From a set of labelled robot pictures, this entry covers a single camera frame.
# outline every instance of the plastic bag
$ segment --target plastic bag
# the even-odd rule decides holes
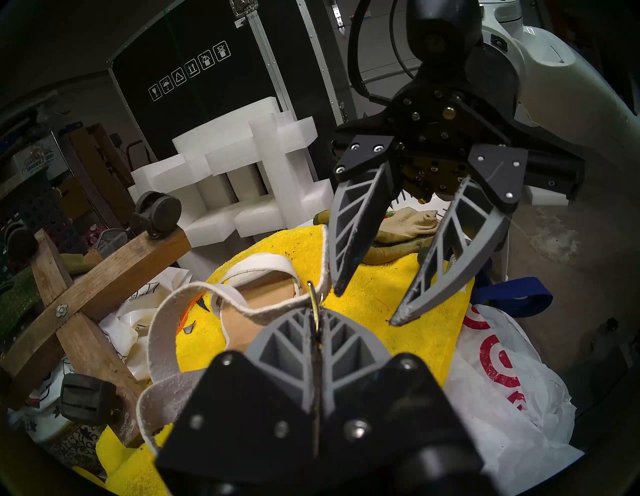
[[[131,295],[117,311],[100,321],[100,329],[136,381],[150,378],[146,336],[156,309],[169,294],[190,281],[188,270],[167,267]]]
[[[519,494],[584,453],[568,444],[575,407],[507,314],[469,305],[443,390],[506,495]]]

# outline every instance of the blue strap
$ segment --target blue strap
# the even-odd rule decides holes
[[[551,305],[554,297],[537,277],[522,277],[492,284],[487,275],[491,266],[489,259],[476,276],[471,292],[472,305],[489,304],[514,318],[538,315]]]

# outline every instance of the yellow towel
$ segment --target yellow towel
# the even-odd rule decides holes
[[[269,252],[288,257],[301,281],[311,280],[317,283],[320,278],[322,242],[320,226],[279,231],[219,267],[208,282],[220,282],[231,266],[249,255]],[[370,329],[386,345],[391,355],[408,351],[421,357],[442,385],[467,311],[473,281],[467,284],[465,292],[457,292],[420,319],[402,328],[391,327],[388,320],[417,270],[416,254],[379,266],[360,265],[342,297],[337,298],[331,292],[324,305]],[[211,307],[209,300],[210,296],[206,295],[204,302],[207,308]],[[178,363],[183,372],[207,367],[225,347],[220,320],[211,312],[194,305],[184,326],[188,327],[194,322],[189,334],[181,330],[176,336]],[[158,435],[159,443],[167,435],[168,428],[165,428]],[[107,429],[102,434],[96,451],[108,474],[107,489],[120,496],[166,494],[153,467],[153,456],[146,446],[127,450],[113,432]]]

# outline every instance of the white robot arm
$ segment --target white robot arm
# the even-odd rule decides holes
[[[517,120],[592,148],[614,164],[638,162],[640,119],[598,71],[557,36],[524,26],[520,0],[480,5],[484,42],[498,47],[520,78]]]

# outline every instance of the white strap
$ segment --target white strap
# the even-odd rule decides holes
[[[291,260],[274,253],[254,253],[240,260],[227,271],[220,282],[228,281],[228,285],[240,287],[274,271],[289,274],[296,282],[296,296],[300,294],[300,277],[293,268]]]
[[[323,226],[321,274],[316,286],[318,300],[323,301],[330,289],[329,240],[326,226]],[[147,361],[154,384],[142,392],[136,407],[140,432],[155,455],[159,448],[153,439],[153,433],[175,421],[205,370],[180,373],[175,350],[175,334],[182,313],[203,292],[211,293],[212,301],[222,298],[241,315],[261,325],[269,324],[294,308],[310,306],[310,295],[305,293],[277,305],[254,310],[248,308],[242,295],[230,284],[193,282],[171,293],[158,308],[149,328]]]
[[[155,456],[160,451],[154,439],[156,431],[176,421],[205,370],[176,374],[151,384],[138,398],[136,416],[140,434]]]

